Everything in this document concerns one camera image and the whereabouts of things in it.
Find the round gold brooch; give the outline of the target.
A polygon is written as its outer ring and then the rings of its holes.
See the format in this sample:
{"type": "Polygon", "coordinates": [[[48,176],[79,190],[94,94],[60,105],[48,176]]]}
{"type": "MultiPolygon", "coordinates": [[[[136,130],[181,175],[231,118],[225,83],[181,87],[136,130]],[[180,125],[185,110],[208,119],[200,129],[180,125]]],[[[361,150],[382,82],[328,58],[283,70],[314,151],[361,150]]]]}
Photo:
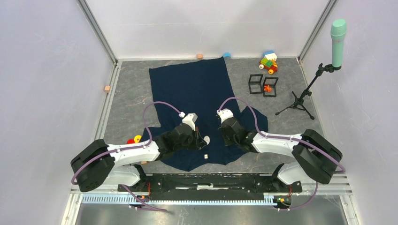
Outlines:
{"type": "Polygon", "coordinates": [[[203,140],[206,142],[206,145],[209,145],[209,143],[210,143],[210,138],[209,138],[209,136],[204,136],[204,137],[203,137],[203,140]]]}

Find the navy blue t-shirt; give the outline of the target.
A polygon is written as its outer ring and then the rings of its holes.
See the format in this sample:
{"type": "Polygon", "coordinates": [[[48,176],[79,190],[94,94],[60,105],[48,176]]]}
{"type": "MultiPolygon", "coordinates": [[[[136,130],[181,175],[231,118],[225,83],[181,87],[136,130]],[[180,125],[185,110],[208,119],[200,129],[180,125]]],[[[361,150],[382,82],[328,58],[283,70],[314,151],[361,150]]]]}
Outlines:
{"type": "Polygon", "coordinates": [[[179,150],[162,160],[164,164],[188,172],[207,163],[226,165],[245,154],[236,145],[226,146],[218,130],[221,123],[216,111],[224,100],[234,96],[223,58],[151,68],[149,75],[160,126],[144,130],[141,139],[149,139],[148,131],[156,137],[181,123],[176,111],[161,105],[161,101],[197,114],[195,124],[200,134],[210,138],[210,144],[201,150],[179,150]]]}

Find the orange flower brooch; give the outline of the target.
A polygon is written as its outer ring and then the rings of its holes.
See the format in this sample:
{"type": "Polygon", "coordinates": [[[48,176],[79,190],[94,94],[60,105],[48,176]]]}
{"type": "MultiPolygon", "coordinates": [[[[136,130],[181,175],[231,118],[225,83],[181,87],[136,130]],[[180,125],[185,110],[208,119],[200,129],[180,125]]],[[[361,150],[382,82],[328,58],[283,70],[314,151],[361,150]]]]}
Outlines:
{"type": "Polygon", "coordinates": [[[264,85],[264,92],[270,93],[272,91],[272,87],[270,85],[264,85]]]}

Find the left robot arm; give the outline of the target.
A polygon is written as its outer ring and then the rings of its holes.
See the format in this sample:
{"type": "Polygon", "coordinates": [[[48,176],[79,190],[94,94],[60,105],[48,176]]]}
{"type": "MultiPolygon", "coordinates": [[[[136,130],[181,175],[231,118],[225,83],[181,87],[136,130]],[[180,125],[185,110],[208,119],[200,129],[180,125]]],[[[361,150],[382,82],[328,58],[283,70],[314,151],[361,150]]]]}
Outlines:
{"type": "Polygon", "coordinates": [[[202,136],[197,127],[184,123],[142,143],[115,145],[98,139],[71,160],[74,173],[71,182],[81,192],[90,192],[102,185],[120,184],[142,191],[147,186],[147,177],[138,169],[125,168],[126,165],[164,160],[181,150],[198,151],[209,144],[209,136],[202,136]]]}

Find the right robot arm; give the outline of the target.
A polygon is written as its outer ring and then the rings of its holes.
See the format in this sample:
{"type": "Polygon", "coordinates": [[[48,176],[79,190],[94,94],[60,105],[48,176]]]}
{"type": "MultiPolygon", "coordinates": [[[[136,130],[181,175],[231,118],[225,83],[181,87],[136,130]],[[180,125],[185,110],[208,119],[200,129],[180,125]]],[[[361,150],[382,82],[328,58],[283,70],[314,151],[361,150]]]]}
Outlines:
{"type": "Polygon", "coordinates": [[[343,154],[318,132],[307,129],[302,134],[276,135],[247,130],[234,117],[221,120],[219,131],[225,145],[235,145],[245,152],[274,153],[295,159],[275,170],[271,186],[284,191],[290,184],[312,179],[329,184],[343,154]]]}

